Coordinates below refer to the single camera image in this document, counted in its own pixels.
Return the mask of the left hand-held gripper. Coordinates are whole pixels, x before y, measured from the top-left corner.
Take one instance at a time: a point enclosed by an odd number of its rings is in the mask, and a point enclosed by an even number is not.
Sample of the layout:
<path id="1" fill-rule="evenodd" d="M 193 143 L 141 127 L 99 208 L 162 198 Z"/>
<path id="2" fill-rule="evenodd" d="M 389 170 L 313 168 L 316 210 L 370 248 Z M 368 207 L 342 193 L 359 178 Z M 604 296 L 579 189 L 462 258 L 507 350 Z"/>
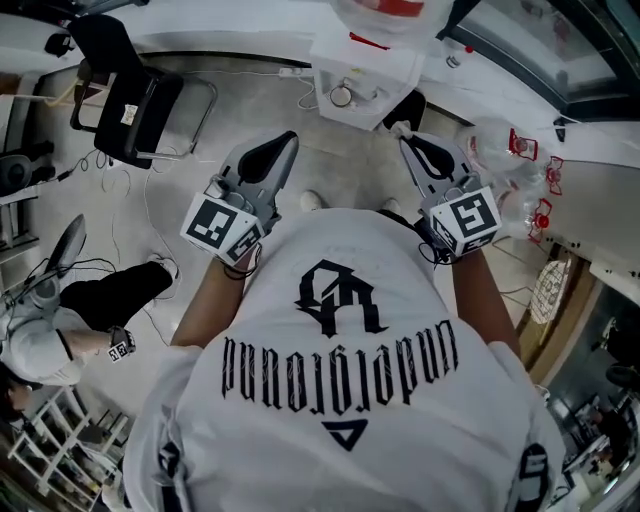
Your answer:
<path id="1" fill-rule="evenodd" d="M 225 264 L 237 264 L 271 233 L 299 149 L 294 131 L 266 133 L 236 146 L 202 193 L 194 196 L 180 235 Z"/>

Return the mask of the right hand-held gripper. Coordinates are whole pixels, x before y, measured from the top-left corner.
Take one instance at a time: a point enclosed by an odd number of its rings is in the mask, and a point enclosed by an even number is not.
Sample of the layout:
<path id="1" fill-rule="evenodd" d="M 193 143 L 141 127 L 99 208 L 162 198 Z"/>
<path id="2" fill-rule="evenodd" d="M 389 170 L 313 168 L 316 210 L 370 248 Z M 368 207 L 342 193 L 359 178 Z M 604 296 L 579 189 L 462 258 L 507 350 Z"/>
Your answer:
<path id="1" fill-rule="evenodd" d="M 424 197 L 421 228 L 436 259 L 459 259 L 491 242 L 502 227 L 496 201 L 464 152 L 446 139 L 415 132 L 399 139 L 401 156 Z M 446 180 L 456 183 L 443 193 Z"/>

